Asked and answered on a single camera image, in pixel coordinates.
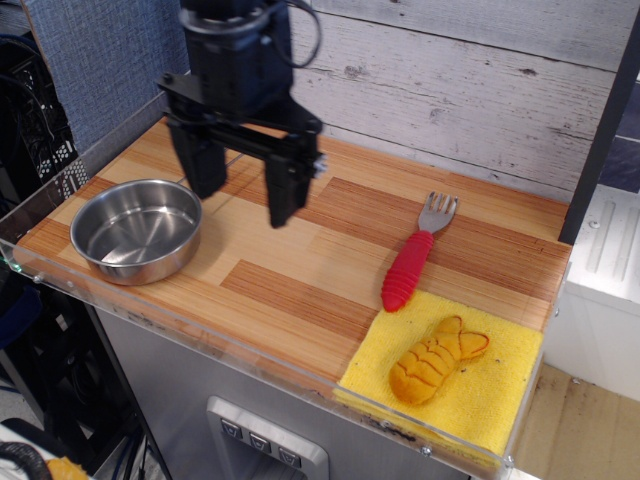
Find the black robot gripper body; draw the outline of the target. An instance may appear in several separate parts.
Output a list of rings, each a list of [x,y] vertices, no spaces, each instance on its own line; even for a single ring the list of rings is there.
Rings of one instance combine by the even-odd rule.
[[[208,128],[210,138],[266,160],[288,135],[317,137],[323,124],[292,97],[294,72],[318,54],[295,61],[290,10],[307,14],[303,1],[184,1],[190,71],[164,74],[168,117]]]

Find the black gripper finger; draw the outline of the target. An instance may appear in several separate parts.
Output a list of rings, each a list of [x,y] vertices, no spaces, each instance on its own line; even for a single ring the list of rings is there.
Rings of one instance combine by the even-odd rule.
[[[265,160],[270,223],[283,227],[307,201],[311,180],[316,176],[320,158],[317,136],[288,135],[276,141]]]
[[[208,128],[167,118],[175,152],[192,191],[206,199],[227,180],[225,149],[209,136]]]

